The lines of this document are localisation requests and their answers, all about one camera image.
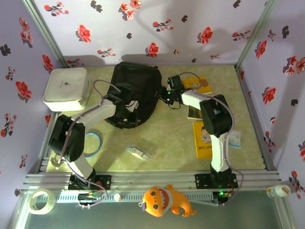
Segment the blue white tissue pack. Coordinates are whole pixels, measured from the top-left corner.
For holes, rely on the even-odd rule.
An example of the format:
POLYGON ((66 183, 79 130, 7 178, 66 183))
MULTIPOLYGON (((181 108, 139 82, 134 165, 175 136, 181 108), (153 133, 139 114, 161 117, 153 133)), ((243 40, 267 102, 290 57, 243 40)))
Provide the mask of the blue white tissue pack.
POLYGON ((229 143, 228 145, 233 148, 241 148, 241 131, 233 130, 229 134, 229 143))

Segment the yellow book with brown circle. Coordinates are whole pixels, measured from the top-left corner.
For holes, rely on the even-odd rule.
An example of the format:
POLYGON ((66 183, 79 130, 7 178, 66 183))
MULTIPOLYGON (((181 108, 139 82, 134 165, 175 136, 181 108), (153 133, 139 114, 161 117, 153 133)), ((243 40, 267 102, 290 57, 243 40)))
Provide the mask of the yellow book with brown circle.
POLYGON ((182 79, 182 83, 185 88, 192 89, 196 88, 196 92, 202 93, 202 94, 211 94, 212 89, 207 81, 207 79, 204 76, 200 76, 200 79, 197 77, 191 77, 182 79))

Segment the clear plastic packet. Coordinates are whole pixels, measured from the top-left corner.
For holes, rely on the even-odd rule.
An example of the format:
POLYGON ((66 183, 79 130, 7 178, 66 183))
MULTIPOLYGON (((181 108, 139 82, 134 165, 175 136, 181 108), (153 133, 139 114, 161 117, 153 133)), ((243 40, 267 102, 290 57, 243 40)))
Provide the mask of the clear plastic packet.
POLYGON ((135 156, 138 159, 147 161, 151 158, 150 153, 139 148, 138 146, 136 146, 134 144, 128 144, 125 149, 128 153, 132 154, 133 156, 135 156))

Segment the small controller circuit board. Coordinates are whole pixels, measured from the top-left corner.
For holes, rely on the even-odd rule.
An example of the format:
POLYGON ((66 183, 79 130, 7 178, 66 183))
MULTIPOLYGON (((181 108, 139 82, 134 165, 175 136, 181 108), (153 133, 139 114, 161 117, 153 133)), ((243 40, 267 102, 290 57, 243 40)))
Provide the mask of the small controller circuit board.
POLYGON ((90 192, 90 193, 80 193, 77 196, 78 204, 82 209, 90 209, 91 207, 97 205, 101 201, 101 196, 90 192))
POLYGON ((228 200, 232 198, 232 192, 231 191, 220 191, 218 193, 218 204, 224 206, 228 200))

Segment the white zippered case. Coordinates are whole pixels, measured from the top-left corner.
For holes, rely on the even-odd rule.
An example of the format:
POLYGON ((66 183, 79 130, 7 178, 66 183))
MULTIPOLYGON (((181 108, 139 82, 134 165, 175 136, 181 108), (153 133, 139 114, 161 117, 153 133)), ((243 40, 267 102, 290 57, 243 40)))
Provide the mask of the white zippered case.
POLYGON ((85 68, 61 68, 50 73, 43 102, 54 112, 80 111, 87 105, 91 82, 85 68))

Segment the aluminium side rail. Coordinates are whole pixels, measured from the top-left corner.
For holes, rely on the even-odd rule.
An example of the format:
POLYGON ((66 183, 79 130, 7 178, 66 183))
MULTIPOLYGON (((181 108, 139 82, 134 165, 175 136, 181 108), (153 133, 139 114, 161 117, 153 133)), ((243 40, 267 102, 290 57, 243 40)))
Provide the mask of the aluminium side rail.
POLYGON ((52 130, 54 128, 55 122, 60 115, 60 112, 52 112, 50 122, 48 124, 46 134, 43 140, 43 144, 41 147, 40 157, 38 160, 38 169, 37 173, 44 173, 47 170, 47 166, 49 164, 49 159, 51 155, 51 148, 49 147, 49 140, 52 134, 52 130))
POLYGON ((276 168, 275 168, 275 166, 273 164, 273 161, 271 159, 271 154, 269 152, 267 144, 265 143, 265 141, 263 139, 263 137, 265 137, 265 135, 264 135, 264 132, 262 130, 260 121, 258 119, 258 115, 257 115, 256 109, 255 109, 255 106, 254 106, 254 103, 253 103, 253 100, 252 100, 252 96, 250 97, 248 95, 250 90, 249 90, 249 88, 247 86, 247 83, 245 81, 245 77, 244 77, 243 80, 242 80, 242 77, 241 77, 241 73, 242 73, 243 70, 242 70, 241 67, 238 67, 237 65, 234 65, 234 68, 235 68, 235 72, 238 76, 240 87, 241 87, 243 95, 244 95, 245 103, 246 103, 246 106, 247 106, 247 109, 248 109, 248 112, 249 112, 249 115, 250 115, 250 118, 251 118, 251 122, 252 122, 252 126, 254 128, 255 136, 256 136, 256 139, 257 139, 257 142, 258 142, 258 145, 259 145, 259 148, 260 148, 260 152, 261 152, 263 161, 264 161, 265 169, 268 170, 268 171, 276 171, 276 168))

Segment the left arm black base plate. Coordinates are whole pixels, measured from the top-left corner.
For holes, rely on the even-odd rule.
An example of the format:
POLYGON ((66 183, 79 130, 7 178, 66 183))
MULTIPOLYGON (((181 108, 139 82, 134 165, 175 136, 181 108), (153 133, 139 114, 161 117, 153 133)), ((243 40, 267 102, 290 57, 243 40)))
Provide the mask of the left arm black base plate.
POLYGON ((95 169, 87 178, 87 180, 82 180, 76 175, 71 175, 68 185, 68 190, 100 190, 100 186, 106 190, 110 189, 112 177, 111 175, 97 175, 95 169))

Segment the white pill bottle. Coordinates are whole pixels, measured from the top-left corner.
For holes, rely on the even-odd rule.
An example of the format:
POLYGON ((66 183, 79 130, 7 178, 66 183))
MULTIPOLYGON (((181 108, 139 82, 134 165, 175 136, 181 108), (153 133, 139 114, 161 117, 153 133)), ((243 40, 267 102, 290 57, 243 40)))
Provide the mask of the white pill bottle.
POLYGON ((280 184, 267 188, 266 193, 270 198, 284 198, 291 193, 291 189, 287 185, 280 184))

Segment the aluminium frame rail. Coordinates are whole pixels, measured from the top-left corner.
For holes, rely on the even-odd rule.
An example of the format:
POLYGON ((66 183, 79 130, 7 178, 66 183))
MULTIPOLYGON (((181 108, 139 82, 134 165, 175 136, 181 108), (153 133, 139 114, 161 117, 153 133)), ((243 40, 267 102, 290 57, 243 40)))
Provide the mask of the aluminium frame rail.
MULTIPOLYGON (((166 187, 168 184, 186 192, 265 190, 282 182, 277 171, 243 170, 236 174, 238 188, 197 189, 194 175, 201 173, 207 171, 108 171, 100 175, 111 175, 110 192, 145 192, 153 186, 166 187)), ((70 176, 70 173, 28 174, 20 191, 27 193, 39 188, 67 191, 70 176)))

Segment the black backpack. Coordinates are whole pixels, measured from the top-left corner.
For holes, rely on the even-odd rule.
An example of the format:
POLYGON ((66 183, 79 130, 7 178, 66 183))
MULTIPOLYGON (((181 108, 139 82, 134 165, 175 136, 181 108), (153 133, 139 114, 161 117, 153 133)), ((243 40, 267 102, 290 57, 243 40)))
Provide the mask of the black backpack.
POLYGON ((158 98, 157 94, 162 87, 162 76, 158 67, 121 62, 113 70, 111 84, 107 94, 113 94, 129 104, 138 101, 137 125, 114 125, 117 128, 135 128, 144 124, 153 114, 158 98))

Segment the blue stethoscope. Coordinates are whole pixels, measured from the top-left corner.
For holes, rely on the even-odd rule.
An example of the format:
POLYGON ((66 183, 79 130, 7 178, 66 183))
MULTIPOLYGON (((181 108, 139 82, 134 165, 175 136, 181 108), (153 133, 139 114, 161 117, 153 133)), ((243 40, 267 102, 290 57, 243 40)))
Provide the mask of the blue stethoscope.
MULTIPOLYGON (((86 139, 89 139, 89 138, 91 138, 91 137, 93 137, 96 141, 98 141, 98 147, 97 147, 97 149, 96 149, 94 152, 91 152, 91 153, 84 153, 84 156, 85 156, 86 159, 95 156, 95 155, 99 152, 99 150, 101 149, 101 147, 102 147, 102 138, 101 138, 100 135, 98 135, 98 134, 95 133, 95 132, 88 132, 88 133, 86 133, 86 134, 85 134, 85 142, 88 143, 88 141, 87 141, 86 139)), ((62 164, 65 163, 65 160, 62 159, 59 163, 58 163, 58 161, 59 161, 59 156, 58 156, 58 155, 55 155, 54 157, 52 157, 52 158, 49 160, 49 164, 53 165, 53 166, 55 167, 55 169, 58 170, 59 167, 60 167, 62 164)))

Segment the aluminium corner post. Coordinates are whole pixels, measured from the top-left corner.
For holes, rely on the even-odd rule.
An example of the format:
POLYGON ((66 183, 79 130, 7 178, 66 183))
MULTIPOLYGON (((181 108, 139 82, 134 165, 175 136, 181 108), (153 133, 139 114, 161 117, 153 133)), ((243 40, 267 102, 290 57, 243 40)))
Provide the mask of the aluminium corner post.
POLYGON ((258 36, 258 34, 260 33, 261 29, 263 28, 263 26, 266 24, 273 8, 275 7, 276 3, 278 2, 278 0, 268 0, 264 6, 264 10, 256 24, 256 26, 254 27, 254 30, 252 31, 252 35, 250 36, 250 38, 248 39, 237 63, 234 65, 235 70, 237 71, 237 69, 239 67, 242 66, 243 62, 245 61, 248 53, 250 52, 250 49, 252 48, 256 37, 258 36))
POLYGON ((46 40, 47 44, 49 45, 56 59, 60 61, 61 65, 64 68, 68 68, 64 56, 59 46, 57 45, 51 31, 49 30, 45 20, 43 19, 38 7, 36 6, 34 0, 21 0, 21 1, 23 2, 24 6, 30 13, 31 17, 36 23, 38 29, 40 30, 41 34, 43 35, 44 39, 46 40))

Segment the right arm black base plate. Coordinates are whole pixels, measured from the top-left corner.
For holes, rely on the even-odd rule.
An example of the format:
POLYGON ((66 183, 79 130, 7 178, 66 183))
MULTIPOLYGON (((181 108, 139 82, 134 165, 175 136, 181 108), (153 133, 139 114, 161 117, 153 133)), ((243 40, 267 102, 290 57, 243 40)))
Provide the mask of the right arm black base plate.
POLYGON ((236 174, 230 168, 216 172, 210 167, 210 173, 195 174, 194 177, 197 189, 238 188, 236 174))

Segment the orange shark plush toy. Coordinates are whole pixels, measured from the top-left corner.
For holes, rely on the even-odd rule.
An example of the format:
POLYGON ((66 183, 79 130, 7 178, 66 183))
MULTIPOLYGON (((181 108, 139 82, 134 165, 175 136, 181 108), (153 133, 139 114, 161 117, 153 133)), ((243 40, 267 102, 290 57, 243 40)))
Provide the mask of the orange shark plush toy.
POLYGON ((171 184, 166 187, 151 187, 145 192, 138 206, 155 217, 162 217, 168 210, 179 215, 181 208, 184 210, 183 217, 195 215, 197 212, 192 208, 187 196, 175 190, 171 184))

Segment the clear tape roll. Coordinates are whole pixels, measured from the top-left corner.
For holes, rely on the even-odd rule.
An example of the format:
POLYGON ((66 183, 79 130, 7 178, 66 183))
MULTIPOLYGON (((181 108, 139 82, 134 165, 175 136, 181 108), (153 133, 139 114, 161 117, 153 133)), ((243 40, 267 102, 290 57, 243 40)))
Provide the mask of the clear tape roll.
POLYGON ((56 202, 57 199, 53 192, 44 188, 38 189, 37 191, 31 194, 30 199, 28 201, 29 212, 34 215, 48 214, 54 208, 56 202), (41 209, 38 209, 37 200, 40 196, 46 197, 46 204, 41 209))

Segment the yellow book with cartoon child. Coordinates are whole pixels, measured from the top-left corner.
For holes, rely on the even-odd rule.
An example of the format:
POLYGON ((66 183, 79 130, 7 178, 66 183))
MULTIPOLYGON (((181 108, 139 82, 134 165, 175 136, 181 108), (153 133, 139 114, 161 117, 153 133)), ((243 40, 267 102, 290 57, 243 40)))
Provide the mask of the yellow book with cartoon child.
POLYGON ((193 135, 197 159, 212 159, 212 142, 203 122, 193 123, 193 135))

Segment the Animal Farm paperback book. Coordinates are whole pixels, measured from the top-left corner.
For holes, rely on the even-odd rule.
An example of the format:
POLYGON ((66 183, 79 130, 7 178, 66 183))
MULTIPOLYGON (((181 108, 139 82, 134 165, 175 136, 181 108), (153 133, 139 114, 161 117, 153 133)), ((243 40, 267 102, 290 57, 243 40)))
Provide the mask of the Animal Farm paperback book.
POLYGON ((187 118, 192 120, 202 120, 202 113, 199 109, 189 106, 187 118))

